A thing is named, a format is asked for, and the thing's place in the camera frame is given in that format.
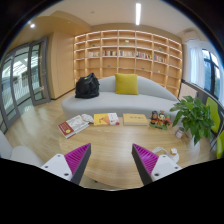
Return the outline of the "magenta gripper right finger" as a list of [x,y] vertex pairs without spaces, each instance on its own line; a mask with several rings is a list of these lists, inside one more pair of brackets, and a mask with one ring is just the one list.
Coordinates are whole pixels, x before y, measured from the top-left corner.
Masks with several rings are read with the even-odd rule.
[[132,145],[132,156],[144,185],[181,170],[168,155],[158,156],[137,144]]

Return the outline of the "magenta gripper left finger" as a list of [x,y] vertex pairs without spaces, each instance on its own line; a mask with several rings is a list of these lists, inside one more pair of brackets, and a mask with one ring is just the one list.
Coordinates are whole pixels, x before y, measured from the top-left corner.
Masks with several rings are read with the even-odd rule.
[[56,154],[42,166],[42,169],[79,185],[90,155],[91,144],[88,143],[66,155]]

